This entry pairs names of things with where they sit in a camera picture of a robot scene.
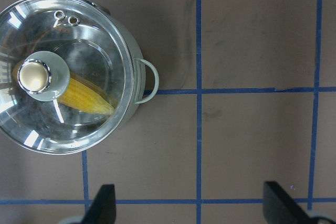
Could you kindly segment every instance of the transparent lid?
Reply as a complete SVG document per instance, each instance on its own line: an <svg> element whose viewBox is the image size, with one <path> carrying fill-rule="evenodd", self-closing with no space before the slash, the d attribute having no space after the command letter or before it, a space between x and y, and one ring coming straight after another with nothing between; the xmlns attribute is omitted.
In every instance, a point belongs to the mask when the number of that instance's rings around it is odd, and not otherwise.
<svg viewBox="0 0 336 224"><path fill-rule="evenodd" d="M0 128L35 151L100 142L132 95L129 51L108 15L83 0L22 0L0 14Z"/></svg>

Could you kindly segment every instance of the metal pot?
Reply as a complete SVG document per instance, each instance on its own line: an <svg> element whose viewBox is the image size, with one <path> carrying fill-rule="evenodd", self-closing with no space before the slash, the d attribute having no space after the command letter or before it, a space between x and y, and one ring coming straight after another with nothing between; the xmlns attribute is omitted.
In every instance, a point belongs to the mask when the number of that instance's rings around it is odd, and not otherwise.
<svg viewBox="0 0 336 224"><path fill-rule="evenodd" d="M156 68L130 32L87 0L20 0L6 8L0 13L0 65L1 130L47 154L96 145L159 87ZM145 65L155 85L143 98ZM100 104L92 102L96 96L113 110L93 109Z"/></svg>

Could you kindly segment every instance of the corn cob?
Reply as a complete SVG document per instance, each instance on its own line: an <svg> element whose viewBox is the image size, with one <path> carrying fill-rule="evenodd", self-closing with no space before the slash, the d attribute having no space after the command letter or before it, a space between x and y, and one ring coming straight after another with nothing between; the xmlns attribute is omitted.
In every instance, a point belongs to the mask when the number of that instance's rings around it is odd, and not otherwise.
<svg viewBox="0 0 336 224"><path fill-rule="evenodd" d="M20 61L16 64L12 71L12 77L16 82L17 72L22 63L23 61ZM78 75L71 73L71 76L77 77ZM100 87L82 77L81 80L88 86L94 87L103 96L108 97L106 92ZM57 101L71 108L91 114L112 115L115 111L115 108L111 106L102 96L74 78L70 78L68 89L57 99Z"/></svg>

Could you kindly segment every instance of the glass lid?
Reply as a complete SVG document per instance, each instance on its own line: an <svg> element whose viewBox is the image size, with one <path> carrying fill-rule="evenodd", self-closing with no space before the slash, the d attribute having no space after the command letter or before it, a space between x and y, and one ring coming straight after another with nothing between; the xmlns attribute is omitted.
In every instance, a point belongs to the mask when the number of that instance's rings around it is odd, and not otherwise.
<svg viewBox="0 0 336 224"><path fill-rule="evenodd" d="M130 53L83 0L21 0L0 14L0 128L31 150L67 154L104 139L132 96Z"/></svg>

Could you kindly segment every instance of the silver pot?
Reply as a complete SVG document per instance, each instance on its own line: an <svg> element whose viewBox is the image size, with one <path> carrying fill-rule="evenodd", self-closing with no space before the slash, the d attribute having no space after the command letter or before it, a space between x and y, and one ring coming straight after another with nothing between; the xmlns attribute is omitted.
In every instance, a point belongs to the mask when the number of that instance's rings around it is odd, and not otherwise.
<svg viewBox="0 0 336 224"><path fill-rule="evenodd" d="M87 0L21 0L6 8L0 13L0 65L1 130L47 154L96 145L159 87L156 68L130 32ZM143 98L145 65L155 85ZM103 106L96 95L113 110L97 110Z"/></svg>

